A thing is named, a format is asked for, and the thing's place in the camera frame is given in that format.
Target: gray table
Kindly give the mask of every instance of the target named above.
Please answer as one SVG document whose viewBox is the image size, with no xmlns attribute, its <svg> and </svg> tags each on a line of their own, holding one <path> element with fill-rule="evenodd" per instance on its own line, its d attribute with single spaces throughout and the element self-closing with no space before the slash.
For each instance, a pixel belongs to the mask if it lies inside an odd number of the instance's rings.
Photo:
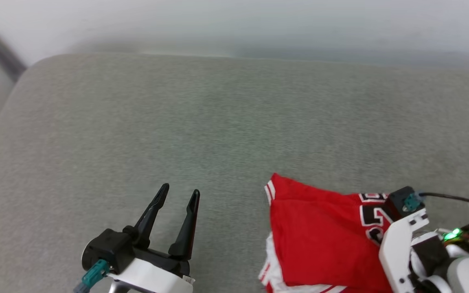
<svg viewBox="0 0 469 293">
<path fill-rule="evenodd" d="M 261 292 L 262 186 L 273 172 L 344 193 L 412 185 L 469 197 L 469 72 L 129 54 L 41 61 L 0 115 L 0 293 L 71 291 L 86 243 L 133 224 L 164 182 L 152 247 L 167 251 L 198 188 L 195 291 Z M 469 222 L 463 202 L 430 199 L 428 212 L 432 227 Z"/>
</svg>

